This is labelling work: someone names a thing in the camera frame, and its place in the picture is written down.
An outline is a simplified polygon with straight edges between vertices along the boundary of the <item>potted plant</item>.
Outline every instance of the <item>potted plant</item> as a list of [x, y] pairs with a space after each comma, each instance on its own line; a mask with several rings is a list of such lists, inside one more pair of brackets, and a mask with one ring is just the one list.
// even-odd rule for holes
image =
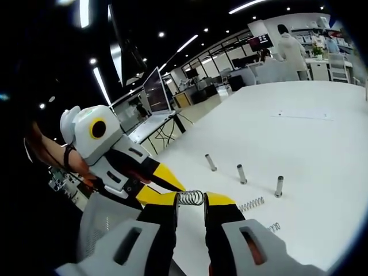
[[317, 57], [317, 59], [319, 59], [319, 60], [323, 59], [323, 57], [322, 57], [322, 54], [323, 54], [322, 48], [318, 47], [316, 44], [313, 44], [312, 53], [314, 54], [314, 56]]

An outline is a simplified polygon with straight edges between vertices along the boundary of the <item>yellow circle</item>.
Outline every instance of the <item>yellow circle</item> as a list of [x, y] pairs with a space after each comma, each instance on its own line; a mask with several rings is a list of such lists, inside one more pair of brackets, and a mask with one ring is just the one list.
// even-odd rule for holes
[[102, 118], [96, 118], [96, 119], [94, 119], [92, 122], [91, 122], [91, 124], [90, 124], [90, 136], [93, 138], [93, 139], [100, 139], [102, 136], [100, 136], [100, 137], [96, 137], [94, 134], [93, 134], [93, 127], [95, 126], [95, 124], [96, 123], [98, 123], [98, 122], [103, 122], [104, 124], [105, 124], [105, 126], [106, 126], [106, 123], [105, 123], [105, 121], [102, 119]]

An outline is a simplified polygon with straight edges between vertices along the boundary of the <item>floor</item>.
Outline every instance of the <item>floor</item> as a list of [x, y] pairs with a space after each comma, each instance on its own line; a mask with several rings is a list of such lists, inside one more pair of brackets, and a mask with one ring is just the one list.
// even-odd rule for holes
[[[184, 125], [184, 127], [187, 131], [189, 131], [191, 126], [192, 126], [191, 122], [193, 122], [193, 124], [195, 124], [200, 118], [205, 116], [207, 113], [209, 113], [217, 105], [219, 105], [223, 101], [225, 101], [232, 94], [231, 89], [230, 88], [227, 89], [225, 86], [218, 87], [217, 92], [218, 92], [217, 95], [214, 95], [214, 96], [210, 97], [206, 101], [200, 102], [196, 105], [189, 106], [187, 108], [184, 108], [181, 111], [181, 113], [180, 113], [181, 116], [179, 116], [179, 118], [182, 121], [182, 124]], [[171, 120], [163, 128], [164, 135], [162, 135], [162, 136], [164, 137], [164, 139], [162, 139], [161, 136], [158, 136], [158, 139], [156, 139], [155, 137], [159, 133], [155, 132], [150, 138], [153, 146], [151, 145], [149, 140], [146, 140], [142, 144], [142, 146], [148, 152], [150, 152], [150, 154], [152, 154], [152, 156], [156, 155], [154, 147], [156, 148], [158, 153], [160, 153], [160, 151], [162, 151], [166, 147], [167, 141], [168, 141], [168, 138], [166, 136], [170, 137], [170, 133], [171, 133], [172, 128], [173, 128], [173, 124], [174, 124], [174, 130], [172, 132], [171, 137], [173, 139], [178, 138], [181, 135], [181, 132], [178, 129], [178, 127], [176, 126], [176, 124], [173, 122], [173, 120]]]

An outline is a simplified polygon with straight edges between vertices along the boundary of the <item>metal pin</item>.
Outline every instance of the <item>metal pin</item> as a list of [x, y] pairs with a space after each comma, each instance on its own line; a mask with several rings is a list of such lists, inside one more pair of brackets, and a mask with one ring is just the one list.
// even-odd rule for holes
[[239, 172], [240, 183], [241, 184], [247, 184], [248, 180], [246, 178], [246, 175], [244, 174], [243, 166], [239, 164], [236, 167], [237, 167], [237, 171]]
[[209, 165], [210, 165], [210, 167], [211, 167], [211, 171], [217, 171], [217, 168], [216, 168], [216, 166], [213, 164], [213, 161], [212, 161], [211, 157], [209, 157], [209, 154], [206, 154], [205, 156], [206, 156], [207, 161], [208, 161], [208, 163], [209, 163]]
[[282, 184], [283, 184], [283, 177], [279, 176], [277, 178], [277, 187], [275, 191], [275, 197], [279, 198], [282, 196]]

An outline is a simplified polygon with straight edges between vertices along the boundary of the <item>coil spring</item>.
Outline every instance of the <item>coil spring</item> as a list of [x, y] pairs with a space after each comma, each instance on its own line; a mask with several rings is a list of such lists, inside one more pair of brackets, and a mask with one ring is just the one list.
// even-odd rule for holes
[[180, 191], [178, 196], [178, 203], [181, 205], [195, 205], [200, 206], [205, 201], [205, 196], [201, 191]]
[[243, 205], [238, 206], [239, 210], [243, 213], [245, 211], [249, 211], [250, 209], [262, 205], [265, 203], [265, 199], [263, 197], [256, 198], [250, 202], [247, 202]]
[[281, 230], [281, 226], [278, 223], [274, 223], [273, 225], [268, 227], [268, 230], [270, 230], [272, 232], [276, 232], [276, 231]]

